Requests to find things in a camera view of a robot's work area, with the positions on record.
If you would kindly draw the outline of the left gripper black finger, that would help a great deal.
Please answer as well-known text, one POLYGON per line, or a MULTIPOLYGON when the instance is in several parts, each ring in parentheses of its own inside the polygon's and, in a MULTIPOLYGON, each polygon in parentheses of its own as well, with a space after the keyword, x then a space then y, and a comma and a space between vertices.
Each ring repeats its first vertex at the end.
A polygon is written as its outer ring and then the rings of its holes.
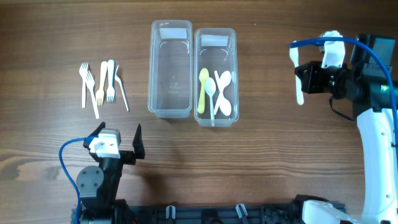
POLYGON ((85 140, 83 141, 83 147, 89 147, 92 139, 97 136, 100 131, 105 128, 105 122, 101 122, 100 125, 90 134, 88 135, 85 140))
POLYGON ((136 159, 144 159, 145 158, 145 149, 144 143, 142 140, 142 127, 138 124, 134 139, 132 142, 132 146, 134 148, 134 153, 136 155, 136 159))

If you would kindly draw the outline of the yellow plastic fork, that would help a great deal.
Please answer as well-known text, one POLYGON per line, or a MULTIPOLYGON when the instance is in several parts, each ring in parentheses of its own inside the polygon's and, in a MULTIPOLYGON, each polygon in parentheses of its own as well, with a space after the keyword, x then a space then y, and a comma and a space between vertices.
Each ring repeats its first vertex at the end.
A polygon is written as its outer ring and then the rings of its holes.
POLYGON ((100 66, 99 87, 96 91, 96 102, 98 106, 101 106, 104 101, 104 84, 106 81, 107 70, 108 63, 107 61, 103 61, 100 66))

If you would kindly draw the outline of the pale blue plastic fork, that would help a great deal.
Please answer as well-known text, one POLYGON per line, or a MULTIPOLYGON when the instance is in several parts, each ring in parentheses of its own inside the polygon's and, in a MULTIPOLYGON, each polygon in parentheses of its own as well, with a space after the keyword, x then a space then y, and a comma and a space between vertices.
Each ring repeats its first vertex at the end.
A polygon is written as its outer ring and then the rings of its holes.
POLYGON ((108 88, 106 91, 107 102, 113 102, 115 100, 115 89, 114 89, 114 68, 115 61, 108 60, 108 88))

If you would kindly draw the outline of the thin white plastic fork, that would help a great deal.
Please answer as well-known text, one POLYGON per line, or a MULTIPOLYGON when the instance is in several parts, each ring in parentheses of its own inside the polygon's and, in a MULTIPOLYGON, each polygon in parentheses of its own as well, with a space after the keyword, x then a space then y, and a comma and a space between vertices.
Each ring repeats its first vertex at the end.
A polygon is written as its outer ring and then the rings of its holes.
POLYGON ((123 81, 121 80, 120 76, 118 75, 118 72, 119 72, 119 65, 116 67, 116 71, 115 71, 115 74, 114 74, 114 79, 119 83, 119 87, 121 89, 121 93, 122 93, 122 96, 123 96, 123 100, 124 100, 124 104, 125 104, 126 110, 127 110, 127 112, 130 112, 129 104, 128 104, 128 101, 127 101, 127 98, 126 98, 126 94, 125 94, 125 91, 124 91, 124 87, 123 87, 123 81))

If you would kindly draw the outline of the thin-handled white spoon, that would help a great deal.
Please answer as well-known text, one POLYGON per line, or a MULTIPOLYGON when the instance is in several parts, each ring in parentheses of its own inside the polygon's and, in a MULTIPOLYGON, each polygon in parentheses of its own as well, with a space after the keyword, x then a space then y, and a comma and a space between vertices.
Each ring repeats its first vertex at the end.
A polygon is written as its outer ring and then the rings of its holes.
POLYGON ((214 103, 213 103, 213 95, 216 91, 216 83, 214 79, 208 78, 205 82, 205 91, 210 98, 210 119, 211 125, 215 126, 215 113, 214 113, 214 103))

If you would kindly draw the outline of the yellow plastic spoon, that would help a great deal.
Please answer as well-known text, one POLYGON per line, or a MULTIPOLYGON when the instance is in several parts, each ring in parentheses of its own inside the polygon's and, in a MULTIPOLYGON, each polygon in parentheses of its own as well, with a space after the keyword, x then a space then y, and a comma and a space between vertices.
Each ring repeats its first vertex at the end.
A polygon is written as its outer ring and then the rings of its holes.
POLYGON ((207 68, 202 68, 199 73, 199 81, 201 83, 200 94, 198 99, 198 113, 202 114, 205 112, 205 83, 209 78, 209 71, 207 68))

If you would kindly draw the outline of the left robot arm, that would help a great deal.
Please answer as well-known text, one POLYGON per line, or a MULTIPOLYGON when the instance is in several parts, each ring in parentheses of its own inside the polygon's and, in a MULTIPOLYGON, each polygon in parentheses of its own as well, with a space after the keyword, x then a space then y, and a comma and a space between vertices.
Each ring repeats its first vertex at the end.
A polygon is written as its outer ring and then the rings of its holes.
POLYGON ((125 199, 117 199, 123 166, 135 165, 145 158, 141 125, 137 126, 133 150, 120 150, 121 134, 102 122, 86 139, 83 147, 98 163, 87 166, 76 178, 79 199, 72 210, 71 223, 138 223, 125 199))

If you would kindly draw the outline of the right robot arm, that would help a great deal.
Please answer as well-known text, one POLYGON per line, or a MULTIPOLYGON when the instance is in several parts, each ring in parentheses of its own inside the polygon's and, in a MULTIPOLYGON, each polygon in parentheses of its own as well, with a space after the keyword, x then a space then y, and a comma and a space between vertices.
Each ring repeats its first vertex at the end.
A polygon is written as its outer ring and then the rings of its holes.
POLYGON ((395 40, 371 34, 355 39, 328 31, 289 44, 296 99, 331 94, 353 104, 350 121, 363 144, 365 196, 361 219, 320 198, 298 195, 290 215, 302 223, 397 223, 397 82, 391 76, 395 40))

